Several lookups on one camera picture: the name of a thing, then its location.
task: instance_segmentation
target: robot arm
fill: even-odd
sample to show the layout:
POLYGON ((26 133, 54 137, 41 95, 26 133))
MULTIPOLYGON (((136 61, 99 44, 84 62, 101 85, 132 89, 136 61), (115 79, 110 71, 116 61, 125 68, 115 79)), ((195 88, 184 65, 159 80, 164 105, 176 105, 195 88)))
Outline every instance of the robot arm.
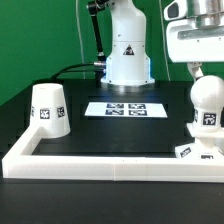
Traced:
POLYGON ((96 12, 108 5, 113 25, 112 52, 107 58, 102 86, 117 91, 139 91, 149 87, 150 59, 145 53, 146 17, 132 0, 98 0, 96 12))
MULTIPOLYGON (((168 53, 173 62, 187 62, 196 81, 203 76, 201 62, 224 61, 224 0, 175 0, 164 10, 171 21, 167 27, 168 53)), ((191 89, 195 108, 192 124, 187 124, 195 142, 178 146, 176 156, 189 159, 223 158, 215 139, 224 138, 221 112, 224 81, 204 76, 191 89)))

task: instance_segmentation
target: warning label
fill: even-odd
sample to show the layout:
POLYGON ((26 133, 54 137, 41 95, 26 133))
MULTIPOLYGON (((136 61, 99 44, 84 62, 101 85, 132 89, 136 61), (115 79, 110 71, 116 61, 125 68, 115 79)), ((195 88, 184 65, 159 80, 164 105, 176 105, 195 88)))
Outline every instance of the warning label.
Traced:
POLYGON ((128 45, 127 49, 125 50, 124 55, 135 55, 130 44, 128 45))

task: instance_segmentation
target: black cable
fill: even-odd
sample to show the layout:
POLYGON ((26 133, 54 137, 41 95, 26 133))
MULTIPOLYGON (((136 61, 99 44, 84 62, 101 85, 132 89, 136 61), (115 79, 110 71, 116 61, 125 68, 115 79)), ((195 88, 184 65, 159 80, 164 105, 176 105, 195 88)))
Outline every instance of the black cable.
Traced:
POLYGON ((88 70, 69 70, 69 71, 64 71, 61 74, 64 73, 73 73, 73 72, 103 72, 102 69, 88 69, 88 70))
POLYGON ((93 62, 84 63, 84 64, 77 64, 77 65, 71 65, 71 66, 68 66, 68 67, 63 68, 62 70, 60 70, 59 72, 57 72, 56 74, 54 74, 53 76, 51 76, 50 79, 55 80, 55 79, 57 79, 57 77, 59 75, 61 75, 62 73, 66 72, 66 71, 68 71, 70 69, 73 69, 73 68, 80 68, 80 67, 93 66, 93 65, 94 65, 93 62))

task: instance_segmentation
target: white frame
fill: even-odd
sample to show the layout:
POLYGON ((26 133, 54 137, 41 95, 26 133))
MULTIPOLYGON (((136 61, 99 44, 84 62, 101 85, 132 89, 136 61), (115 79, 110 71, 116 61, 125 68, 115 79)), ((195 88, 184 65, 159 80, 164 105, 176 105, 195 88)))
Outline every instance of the white frame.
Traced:
POLYGON ((29 126, 2 160, 4 178, 224 182, 224 159, 32 155, 40 126, 29 126))

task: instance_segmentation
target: white cup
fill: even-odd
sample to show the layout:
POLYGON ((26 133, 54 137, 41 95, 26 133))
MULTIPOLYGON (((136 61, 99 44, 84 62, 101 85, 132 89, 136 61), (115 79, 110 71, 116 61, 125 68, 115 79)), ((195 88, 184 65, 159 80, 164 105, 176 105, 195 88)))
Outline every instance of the white cup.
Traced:
POLYGON ((33 86, 30 125, 42 127, 41 138, 59 138, 70 132, 62 85, 33 86))

